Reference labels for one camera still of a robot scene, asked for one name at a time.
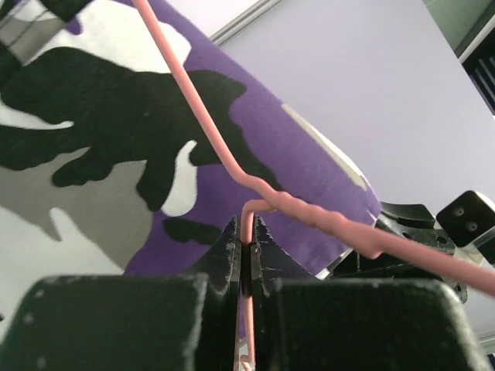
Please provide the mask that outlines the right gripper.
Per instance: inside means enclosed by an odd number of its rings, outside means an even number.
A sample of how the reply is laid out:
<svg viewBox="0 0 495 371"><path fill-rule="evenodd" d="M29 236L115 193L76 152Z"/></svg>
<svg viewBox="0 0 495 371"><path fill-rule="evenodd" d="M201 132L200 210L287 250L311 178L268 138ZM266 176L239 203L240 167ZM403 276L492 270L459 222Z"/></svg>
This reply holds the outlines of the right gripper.
<svg viewBox="0 0 495 371"><path fill-rule="evenodd" d="M433 250L443 252L475 264L456 247L446 232L424 205L382 204L375 227L404 239L423 244ZM405 260L390 254L381 254L371 260L356 251L346 252L332 265L333 277L359 278L432 278L443 281L458 295L462 303L468 300L468 288L465 284L449 280L437 274L416 267Z"/></svg>

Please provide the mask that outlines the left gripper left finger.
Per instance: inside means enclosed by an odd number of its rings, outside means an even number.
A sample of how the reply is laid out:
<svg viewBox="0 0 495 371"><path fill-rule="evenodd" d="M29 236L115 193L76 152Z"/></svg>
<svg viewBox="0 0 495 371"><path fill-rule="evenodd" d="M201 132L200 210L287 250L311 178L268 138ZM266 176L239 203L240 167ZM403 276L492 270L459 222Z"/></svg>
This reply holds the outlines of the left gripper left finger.
<svg viewBox="0 0 495 371"><path fill-rule="evenodd" d="M1 344L3 370L235 370L240 226L173 276L37 281Z"/></svg>

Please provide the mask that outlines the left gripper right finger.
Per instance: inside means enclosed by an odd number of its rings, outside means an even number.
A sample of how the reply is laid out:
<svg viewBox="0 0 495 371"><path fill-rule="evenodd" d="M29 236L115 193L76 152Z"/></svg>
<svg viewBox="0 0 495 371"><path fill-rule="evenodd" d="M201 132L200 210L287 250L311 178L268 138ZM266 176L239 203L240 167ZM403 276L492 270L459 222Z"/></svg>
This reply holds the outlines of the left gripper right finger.
<svg viewBox="0 0 495 371"><path fill-rule="evenodd" d="M431 279L321 281L254 221L258 370L488 370L466 313Z"/></svg>

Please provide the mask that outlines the pink wire hanger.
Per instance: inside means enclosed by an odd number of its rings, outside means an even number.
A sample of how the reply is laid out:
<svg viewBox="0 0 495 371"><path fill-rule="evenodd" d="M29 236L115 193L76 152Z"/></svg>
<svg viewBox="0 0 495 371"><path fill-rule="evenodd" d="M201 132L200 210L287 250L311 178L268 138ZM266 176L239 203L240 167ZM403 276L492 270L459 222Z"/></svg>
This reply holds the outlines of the pink wire hanger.
<svg viewBox="0 0 495 371"><path fill-rule="evenodd" d="M437 274L446 274L458 281L464 280L468 285L487 294L494 293L494 274L490 271L376 230L367 224L349 220L342 213L307 203L287 192L276 191L266 181L246 173L234 158L189 74L177 59L168 37L158 24L152 6L147 1L136 1L134 6L221 163L236 183L260 196L259 199L247 201L242 209L241 241L244 250L250 248L255 213L280 211L289 218L339 238L347 246L369 258L375 258L383 252L396 254Z"/></svg>

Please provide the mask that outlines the purple camouflage trousers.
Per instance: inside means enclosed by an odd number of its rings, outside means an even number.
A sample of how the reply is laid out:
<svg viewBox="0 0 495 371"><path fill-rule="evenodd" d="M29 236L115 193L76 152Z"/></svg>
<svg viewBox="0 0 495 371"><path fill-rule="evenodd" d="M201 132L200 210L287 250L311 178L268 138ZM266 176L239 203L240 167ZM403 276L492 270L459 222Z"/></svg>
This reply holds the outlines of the purple camouflage trousers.
<svg viewBox="0 0 495 371"><path fill-rule="evenodd" d="M246 173L375 223L380 203L338 147L171 5L152 8ZM253 198L132 3L1 3L2 330L45 276L186 270Z"/></svg>

